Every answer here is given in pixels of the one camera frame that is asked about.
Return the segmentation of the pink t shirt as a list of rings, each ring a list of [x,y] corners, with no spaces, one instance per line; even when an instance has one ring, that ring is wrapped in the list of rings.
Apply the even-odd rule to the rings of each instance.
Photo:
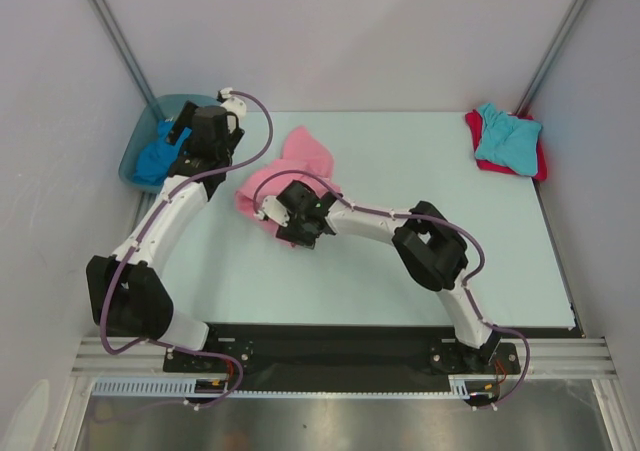
[[[262,200],[269,195],[279,195],[292,181],[298,180],[311,187],[319,197],[327,192],[332,193],[337,203],[342,192],[332,181],[333,173],[332,153],[306,127],[299,126],[285,138],[280,156],[251,174],[236,190],[236,210],[276,238],[279,226],[271,221],[260,221],[254,216]],[[288,242],[277,240],[291,246]]]

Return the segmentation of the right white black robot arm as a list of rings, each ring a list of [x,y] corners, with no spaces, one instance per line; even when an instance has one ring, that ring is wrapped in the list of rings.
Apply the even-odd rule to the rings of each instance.
[[[318,196],[294,180],[279,195],[264,198],[260,211],[278,225],[276,237],[295,246],[312,249],[322,235],[358,236],[392,246],[410,277],[438,296],[454,326],[463,364],[484,372],[496,362],[500,335],[468,287],[466,241],[432,204],[421,201],[399,213],[365,208],[332,192]]]

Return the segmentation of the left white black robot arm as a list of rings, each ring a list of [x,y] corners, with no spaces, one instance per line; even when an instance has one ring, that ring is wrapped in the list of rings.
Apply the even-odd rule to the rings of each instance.
[[[221,347],[204,322],[178,311],[161,275],[187,225],[226,178],[244,135],[246,104],[229,96],[218,105],[184,104],[167,134],[171,162],[152,207],[107,257],[86,267],[91,309],[103,340],[129,336],[186,349],[197,369],[214,368]]]

